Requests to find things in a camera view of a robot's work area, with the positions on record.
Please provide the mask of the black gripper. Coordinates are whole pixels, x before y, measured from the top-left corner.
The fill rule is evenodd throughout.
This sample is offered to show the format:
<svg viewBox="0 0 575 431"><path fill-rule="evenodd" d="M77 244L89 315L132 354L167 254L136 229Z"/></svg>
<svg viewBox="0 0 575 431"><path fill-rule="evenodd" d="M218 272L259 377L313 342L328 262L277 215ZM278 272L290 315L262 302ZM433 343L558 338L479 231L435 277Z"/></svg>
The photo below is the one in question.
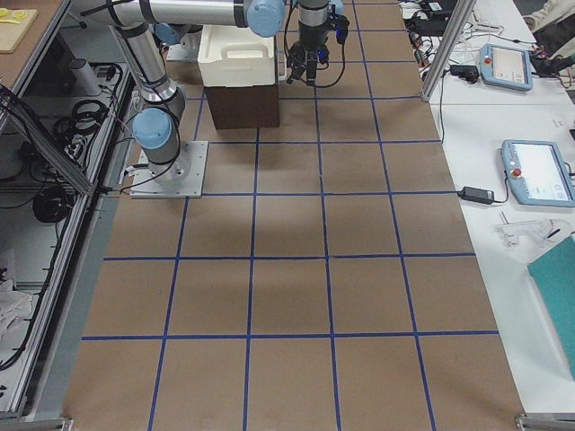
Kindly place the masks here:
<svg viewBox="0 0 575 431"><path fill-rule="evenodd" d="M329 65L330 51L324 38L319 44L307 47L296 41L287 52L287 67L290 69L287 83L301 81L306 85L315 85L319 65Z"/></svg>

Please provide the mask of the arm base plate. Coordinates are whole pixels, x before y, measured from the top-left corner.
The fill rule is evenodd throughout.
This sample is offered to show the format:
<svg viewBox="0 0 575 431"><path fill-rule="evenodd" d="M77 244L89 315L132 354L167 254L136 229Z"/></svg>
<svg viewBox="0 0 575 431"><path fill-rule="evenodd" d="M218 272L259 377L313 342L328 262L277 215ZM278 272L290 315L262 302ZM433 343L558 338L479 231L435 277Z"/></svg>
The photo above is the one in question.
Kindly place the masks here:
<svg viewBox="0 0 575 431"><path fill-rule="evenodd" d="M149 164L140 151L138 162L145 167L135 173L132 198L200 198L208 158L208 141L184 141L174 164Z"/></svg>

